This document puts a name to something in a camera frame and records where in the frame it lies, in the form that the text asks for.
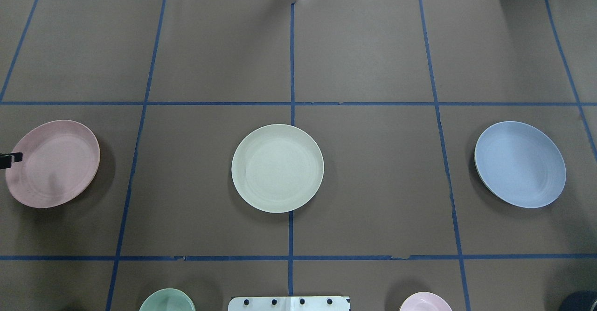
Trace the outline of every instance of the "black clip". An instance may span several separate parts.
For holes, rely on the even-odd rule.
[[[0,169],[10,168],[13,162],[23,162],[23,153],[0,154]]]

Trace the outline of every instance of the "pink plate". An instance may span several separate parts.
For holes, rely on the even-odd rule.
[[[417,292],[404,301],[400,311],[452,311],[452,308],[436,294]]]
[[[55,207],[77,197],[93,180],[100,145],[91,130],[71,120],[42,124],[17,143],[23,162],[6,170],[10,193],[29,207]]]

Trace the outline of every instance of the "plate rim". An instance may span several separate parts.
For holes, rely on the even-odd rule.
[[[478,154],[478,147],[479,147],[479,141],[482,139],[482,137],[484,137],[484,135],[486,135],[487,131],[490,130],[491,128],[495,127],[495,126],[501,126],[504,124],[517,124],[517,125],[522,125],[522,126],[526,126],[527,128],[531,128],[532,130],[535,130],[537,132],[539,132],[541,135],[543,135],[543,137],[545,137],[548,142],[550,142],[550,144],[552,146],[554,146],[554,148],[556,149],[556,151],[558,152],[558,156],[560,158],[560,160],[562,161],[562,165],[563,165],[563,186],[562,189],[560,190],[559,194],[553,198],[550,202],[544,204],[544,205],[520,205],[518,203],[514,203],[509,199],[506,198],[502,198],[500,195],[496,194],[494,192],[494,190],[492,190],[492,188],[490,188],[490,186],[488,186],[488,184],[486,183],[486,180],[483,178],[483,175],[481,173],[481,171],[479,170],[479,164],[477,163],[477,154]],[[492,124],[491,126],[487,127],[480,135],[479,138],[477,139],[476,143],[475,143],[475,153],[474,153],[474,157],[475,157],[475,169],[477,171],[477,174],[479,175],[479,178],[481,179],[481,181],[483,182],[483,184],[486,186],[486,188],[488,188],[488,190],[490,190],[491,193],[493,193],[497,198],[500,198],[501,200],[509,203],[510,205],[514,205],[516,207],[521,207],[521,208],[541,208],[541,207],[545,207],[548,206],[549,204],[553,203],[556,199],[559,198],[559,196],[561,196],[565,186],[566,186],[566,180],[568,178],[567,175],[567,169],[566,169],[566,161],[563,159],[562,156],[562,152],[559,150],[558,146],[555,144],[555,142],[549,137],[547,136],[543,131],[539,130],[539,128],[536,128],[535,126],[532,126],[530,124],[526,124],[525,122],[520,122],[520,121],[501,121],[501,122],[496,122],[495,124]]]
[[[446,300],[445,300],[445,299],[441,298],[441,296],[439,296],[439,295],[437,295],[437,294],[434,294],[433,292],[428,292],[428,291],[420,291],[420,292],[415,292],[415,293],[414,293],[414,294],[412,294],[411,296],[408,296],[408,297],[407,297],[407,298],[404,300],[404,302],[403,302],[403,303],[400,305],[400,308],[398,309],[398,311],[406,311],[406,310],[403,310],[404,303],[406,303],[407,301],[409,301],[409,300],[411,300],[411,299],[414,299],[414,298],[416,298],[418,295],[432,295],[432,296],[435,296],[435,297],[439,298],[440,300],[442,300],[442,301],[443,301],[443,302],[444,302],[444,303],[445,303],[445,304],[448,306],[448,309],[450,309],[450,311],[452,310],[452,307],[451,307],[451,306],[448,304],[448,302],[446,302]]]
[[[173,290],[173,291],[176,291],[176,292],[179,292],[179,293],[183,294],[183,296],[185,296],[185,299],[187,300],[187,302],[189,302],[192,311],[195,311],[195,307],[194,307],[194,303],[193,303],[192,299],[190,299],[190,297],[188,296],[188,294],[186,294],[184,291],[178,290],[177,288],[163,288],[163,289],[154,291],[151,295],[149,295],[149,296],[147,296],[147,298],[145,298],[145,300],[143,301],[143,303],[141,303],[141,306],[139,307],[139,311],[143,311],[143,305],[145,305],[145,302],[147,302],[147,300],[149,300],[150,298],[152,298],[153,295],[160,294],[162,292],[166,292],[167,290],[168,291]]]
[[[97,140],[97,137],[96,137],[96,135],[93,133],[93,131],[92,131],[92,130],[90,130],[88,126],[85,126],[85,125],[84,125],[84,124],[82,124],[81,122],[77,122],[77,121],[74,121],[74,120],[66,120],[66,119],[63,119],[63,120],[53,120],[53,121],[46,122],[46,123],[44,123],[44,124],[40,124],[39,126],[37,126],[37,127],[33,128],[32,130],[30,130],[30,131],[29,131],[27,134],[25,134],[25,135],[24,135],[24,136],[23,136],[21,139],[19,139],[19,141],[17,142],[17,144],[14,146],[14,148],[13,148],[13,151],[17,151],[17,147],[19,147],[19,145],[21,144],[21,142],[22,142],[24,139],[26,139],[26,138],[27,138],[27,136],[29,136],[30,134],[32,134],[32,133],[33,133],[33,132],[35,132],[36,130],[39,130],[39,128],[42,128],[42,127],[44,127],[44,126],[49,126],[49,125],[55,124],[55,123],[57,123],[57,122],[71,122],[71,123],[73,123],[73,124],[75,124],[75,125],[77,125],[77,126],[81,126],[81,127],[83,127],[83,128],[84,128],[84,130],[88,131],[88,132],[91,134],[91,136],[93,137],[93,141],[92,141],[92,143],[93,143],[93,147],[92,147],[92,148],[93,148],[94,150],[96,150],[96,151],[97,151],[97,162],[96,162],[95,170],[94,170],[94,172],[93,172],[93,175],[92,175],[92,177],[90,177],[90,179],[89,179],[88,183],[87,183],[87,184],[85,184],[85,186],[84,186],[84,187],[81,187],[81,191],[80,191],[80,192],[78,192],[78,193],[74,194],[74,195],[72,196],[72,198],[69,198],[68,200],[63,200],[62,202],[60,202],[60,203],[58,203],[58,204],[55,204],[55,205],[51,205],[51,206],[45,206],[45,205],[40,205],[40,206],[32,206],[32,205],[29,205],[29,204],[27,204],[27,203],[24,203],[23,201],[21,201],[21,199],[17,198],[17,196],[15,196],[15,194],[13,193],[13,187],[14,187],[14,186],[11,186],[11,185],[10,185],[10,183],[8,182],[8,175],[9,175],[10,171],[7,171],[7,172],[5,173],[5,175],[4,175],[4,179],[5,179],[5,180],[6,180],[6,182],[7,182],[7,187],[8,187],[8,190],[9,190],[10,194],[11,194],[11,195],[13,196],[13,198],[15,198],[15,199],[16,199],[16,200],[17,200],[19,203],[22,203],[23,205],[25,205],[25,206],[27,206],[27,207],[33,207],[33,208],[52,208],[52,207],[57,207],[57,206],[60,206],[60,205],[66,204],[66,203],[70,202],[71,200],[73,200],[73,199],[77,198],[77,196],[79,196],[79,194],[82,194],[82,193],[83,193],[83,191],[85,191],[85,190],[87,189],[87,187],[88,187],[88,186],[91,184],[91,182],[92,182],[92,181],[95,179],[95,177],[96,177],[96,175],[97,175],[97,171],[98,171],[98,169],[99,169],[99,166],[100,166],[100,160],[102,159],[102,150],[100,150],[100,143],[98,142],[98,140]]]
[[[319,178],[317,189],[315,190],[314,194],[309,199],[307,199],[307,201],[305,201],[305,203],[303,203],[300,206],[295,207],[293,209],[288,209],[286,211],[277,211],[277,210],[266,209],[264,207],[261,207],[260,205],[256,205],[256,204],[250,202],[247,198],[243,197],[243,195],[238,191],[238,187],[236,185],[236,179],[235,179],[235,176],[234,176],[235,175],[235,173],[234,173],[235,160],[237,159],[237,156],[238,156],[237,152],[238,152],[239,147],[241,147],[241,145],[243,145],[243,143],[245,142],[245,140],[248,139],[249,136],[251,136],[255,132],[257,132],[259,130],[262,130],[263,128],[268,128],[268,127],[273,127],[273,126],[286,126],[286,127],[290,127],[290,128],[293,128],[293,130],[299,130],[303,134],[307,135],[307,137],[315,144],[315,147],[317,147],[317,151],[319,153],[318,156],[320,157],[320,160],[321,160],[321,177]],[[307,204],[309,201],[311,201],[311,199],[313,199],[313,197],[315,196],[315,194],[317,194],[317,191],[319,191],[319,188],[321,187],[321,184],[322,184],[322,182],[324,180],[324,173],[326,173],[326,161],[324,161],[324,155],[321,153],[321,148],[319,147],[319,145],[317,144],[317,142],[313,139],[313,137],[311,137],[311,135],[309,135],[309,133],[307,133],[306,131],[300,129],[297,126],[292,126],[290,124],[267,124],[265,126],[261,126],[259,128],[256,128],[255,130],[251,131],[249,134],[247,134],[247,136],[245,136],[243,138],[243,140],[241,140],[241,143],[239,143],[236,146],[236,149],[235,149],[234,154],[232,156],[232,163],[230,165],[230,173],[231,173],[231,176],[232,176],[232,183],[234,184],[234,188],[235,188],[237,194],[239,194],[239,196],[241,196],[241,198],[247,204],[251,205],[252,207],[254,207],[254,208],[256,208],[256,209],[258,209],[260,211],[267,212],[267,213],[288,213],[290,211],[294,211],[295,209],[303,207],[305,204]]]

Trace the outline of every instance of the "white plate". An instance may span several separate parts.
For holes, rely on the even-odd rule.
[[[452,311],[452,308],[436,294],[417,292],[403,302],[400,311]]]
[[[284,213],[307,203],[324,177],[324,157],[309,134],[271,124],[247,135],[232,158],[232,181],[256,209]]]
[[[475,165],[493,194],[518,207],[548,205],[566,183],[558,147],[542,131],[522,122],[487,128],[475,147]]]

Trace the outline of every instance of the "blue tape line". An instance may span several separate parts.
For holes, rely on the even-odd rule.
[[[25,27],[23,28],[23,33],[21,34],[21,39],[19,39],[19,44],[17,45],[17,49],[14,52],[13,61],[10,62],[10,66],[8,67],[8,72],[6,73],[6,79],[4,79],[4,84],[2,85],[2,92],[0,92],[0,101],[2,101],[2,99],[4,99],[4,94],[6,93],[6,88],[8,88],[8,82],[10,80],[10,76],[13,75],[14,65],[17,63],[17,58],[19,57],[19,53],[21,52],[21,46],[23,46],[23,41],[25,41],[25,35],[27,35],[27,30],[29,29],[31,20],[34,17],[34,11],[35,11],[35,8],[37,7],[38,1],[39,0],[34,0],[34,3],[31,6],[31,11],[29,12],[27,22],[25,23]]]
[[[392,260],[390,255],[296,255],[296,261],[382,261]]]
[[[452,190],[452,177],[450,176],[450,165],[448,164],[448,153],[446,152],[444,129],[442,127],[441,115],[439,113],[439,100],[437,99],[437,89],[435,86],[435,75],[433,74],[433,64],[431,63],[431,50],[429,49],[429,37],[427,35],[427,24],[425,22],[425,10],[423,0],[418,0],[418,7],[421,12],[421,24],[423,26],[423,36],[425,39],[425,51],[427,52],[427,65],[429,66],[429,78],[431,80],[431,90],[433,91],[433,101],[435,102],[435,116],[437,117],[437,129],[439,130],[439,141],[442,146],[442,155],[444,157],[444,169],[448,178],[448,187],[450,188],[450,203],[452,204],[452,225],[454,226],[454,236],[456,238],[456,248],[458,251],[458,260],[460,263],[460,276],[462,279],[462,290],[465,294],[466,310],[471,311],[471,302],[469,300],[469,288],[466,282],[465,262],[462,258],[462,247],[460,245],[460,231],[458,230],[458,217],[456,216],[456,204],[454,203],[454,191]]]
[[[576,99],[576,104],[578,105],[578,111],[580,112],[580,118],[583,120],[584,131],[587,133],[587,137],[589,139],[589,144],[591,145],[591,150],[593,150],[593,157],[597,160],[597,149],[595,148],[595,142],[593,141],[593,135],[591,135],[591,130],[589,129],[589,124],[587,123],[587,118],[584,116],[584,111],[582,105],[580,105],[580,98],[578,97],[578,92],[576,91],[576,86],[574,84],[574,80],[572,79],[572,74],[570,73],[570,68],[568,67],[568,61],[566,60],[566,56],[563,54],[562,44],[559,41],[558,31],[556,30],[556,25],[554,23],[554,18],[552,16],[552,9],[549,6],[549,0],[545,0],[545,7],[548,10],[548,17],[549,23],[552,26],[552,31],[554,32],[554,38],[556,39],[556,45],[558,45],[558,51],[562,58],[563,68],[566,70],[566,75],[568,76],[568,81],[570,83],[570,87],[572,88],[572,92],[574,94],[574,99]]]
[[[476,102],[439,102],[440,106],[576,106],[576,103],[476,103]]]
[[[254,256],[185,256],[185,261],[287,261],[286,255]]]
[[[214,106],[288,106],[288,102],[241,102],[241,101],[147,101],[148,105],[214,105]]]
[[[0,105],[144,105],[143,101],[0,101]],[[147,105],[215,105],[215,106],[292,106],[287,101],[147,101]],[[350,102],[295,102],[296,106],[435,106],[426,101],[350,101]],[[440,106],[578,106],[578,103],[486,103],[440,101]],[[597,103],[580,103],[583,106],[596,106]]]
[[[0,261],[113,261],[114,256],[0,256]]]
[[[145,100],[143,101],[143,110],[141,111],[141,121],[139,122],[139,131],[137,132],[137,141],[135,143],[135,152],[132,156],[131,174],[128,178],[128,188],[126,190],[126,200],[124,202],[124,209],[122,211],[122,221],[120,225],[120,232],[118,234],[118,243],[116,249],[116,257],[114,259],[114,267],[112,269],[112,276],[110,281],[110,290],[108,291],[108,298],[106,302],[106,311],[111,309],[111,301],[114,294],[114,286],[116,285],[116,277],[118,273],[118,263],[120,253],[122,250],[122,239],[124,238],[124,230],[126,227],[126,217],[128,216],[128,205],[131,201],[132,179],[135,175],[137,167],[137,156],[139,155],[139,142],[141,141],[141,133],[143,132],[143,124],[145,123],[145,113],[147,112],[147,100],[149,99],[149,91],[151,90],[151,83],[153,77],[153,69],[155,67],[155,58],[158,54],[158,45],[160,43],[160,31],[162,29],[162,22],[164,20],[164,10],[166,9],[166,0],[162,0],[162,9],[160,11],[160,19],[158,20],[158,31],[155,35],[155,44],[153,46],[153,54],[151,58],[151,65],[149,67],[149,76],[147,77],[147,88],[145,90]]]
[[[143,105],[143,101],[2,101],[2,105]]]
[[[435,103],[428,102],[300,102],[295,103],[297,106],[433,106]]]
[[[290,5],[290,125],[294,126],[294,3]]]
[[[462,255],[465,260],[515,260],[542,258],[597,258],[597,254],[472,254]]]
[[[0,256],[0,261],[113,261],[115,256]],[[243,261],[288,261],[286,255],[253,256],[120,256],[119,261],[155,262],[155,261],[206,261],[206,262],[243,262]],[[597,254],[469,254],[469,255],[413,255],[407,258],[390,255],[295,255],[293,261],[441,261],[441,260],[542,260],[550,258],[597,258]]]
[[[294,1],[290,4],[290,125],[294,126],[296,100],[294,96]],[[288,295],[294,295],[294,211],[288,213]]]

